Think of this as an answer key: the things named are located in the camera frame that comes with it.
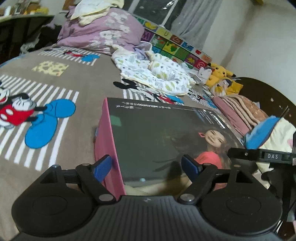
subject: pikachu ear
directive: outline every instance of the pikachu ear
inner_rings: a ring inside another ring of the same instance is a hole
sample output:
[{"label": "pikachu ear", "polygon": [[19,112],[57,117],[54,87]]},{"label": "pikachu ear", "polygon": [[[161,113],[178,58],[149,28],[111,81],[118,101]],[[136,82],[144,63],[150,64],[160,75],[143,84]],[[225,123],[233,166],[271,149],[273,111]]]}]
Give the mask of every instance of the pikachu ear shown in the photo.
[{"label": "pikachu ear", "polygon": [[219,66],[219,65],[217,65],[217,64],[215,64],[215,63],[210,63],[210,64],[208,64],[210,67],[213,67],[213,68],[216,68],[217,66]]},{"label": "pikachu ear", "polygon": [[235,74],[232,73],[232,72],[229,71],[229,70],[226,70],[226,73],[227,73],[228,76],[235,77]]}]

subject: pink box side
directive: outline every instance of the pink box side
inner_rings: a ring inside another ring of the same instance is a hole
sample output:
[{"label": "pink box side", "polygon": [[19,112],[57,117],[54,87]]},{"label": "pink box side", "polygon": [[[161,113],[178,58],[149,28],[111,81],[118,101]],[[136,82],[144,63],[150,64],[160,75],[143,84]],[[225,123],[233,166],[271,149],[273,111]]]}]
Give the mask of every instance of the pink box side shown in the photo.
[{"label": "pink box side", "polygon": [[95,160],[99,160],[104,155],[110,155],[112,158],[112,168],[105,177],[105,187],[118,200],[121,195],[126,195],[123,185],[123,180],[119,168],[113,132],[111,127],[108,100],[104,99],[102,106],[102,116],[99,121],[99,127],[95,142]]}]

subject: woman's hair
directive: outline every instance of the woman's hair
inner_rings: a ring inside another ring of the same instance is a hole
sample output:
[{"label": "woman's hair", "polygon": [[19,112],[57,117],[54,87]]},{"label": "woman's hair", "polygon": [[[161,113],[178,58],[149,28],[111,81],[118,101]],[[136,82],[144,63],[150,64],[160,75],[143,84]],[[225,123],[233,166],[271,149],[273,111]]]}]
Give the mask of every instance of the woman's hair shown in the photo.
[{"label": "woman's hair", "polygon": [[222,142],[219,148],[214,147],[214,152],[219,155],[223,168],[230,168],[230,159],[227,156],[227,152],[230,147],[238,147],[237,140],[234,138],[234,134],[230,134],[224,129],[217,128],[215,126],[199,126],[196,129],[191,130],[188,133],[171,137],[173,146],[180,154],[188,154],[192,158],[197,158],[202,152],[207,151],[207,145],[205,138],[200,137],[199,133],[206,133],[209,130],[220,132],[225,141]]}]

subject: colorful foam mat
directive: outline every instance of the colorful foam mat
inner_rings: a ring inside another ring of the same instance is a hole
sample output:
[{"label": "colorful foam mat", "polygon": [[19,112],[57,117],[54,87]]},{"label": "colorful foam mat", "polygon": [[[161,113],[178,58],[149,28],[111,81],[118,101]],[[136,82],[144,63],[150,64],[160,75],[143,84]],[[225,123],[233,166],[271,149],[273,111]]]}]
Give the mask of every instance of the colorful foam mat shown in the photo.
[{"label": "colorful foam mat", "polygon": [[154,53],[167,56],[179,64],[185,62],[190,69],[195,70],[205,67],[211,62],[212,59],[209,56],[167,29],[137,15],[134,17],[145,28],[141,41],[152,43]]}]

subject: silver screw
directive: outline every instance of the silver screw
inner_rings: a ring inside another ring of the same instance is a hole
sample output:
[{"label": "silver screw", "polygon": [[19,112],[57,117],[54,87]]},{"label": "silver screw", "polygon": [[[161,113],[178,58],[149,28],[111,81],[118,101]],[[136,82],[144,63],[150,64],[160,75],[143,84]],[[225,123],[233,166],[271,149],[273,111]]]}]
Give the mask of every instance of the silver screw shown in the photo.
[{"label": "silver screw", "polygon": [[185,194],[182,194],[180,198],[185,202],[191,202],[194,200],[195,197],[192,194],[185,193]]},{"label": "silver screw", "polygon": [[102,201],[102,202],[109,202],[109,201],[112,201],[113,200],[113,196],[111,194],[102,194],[99,196],[99,199]]}]

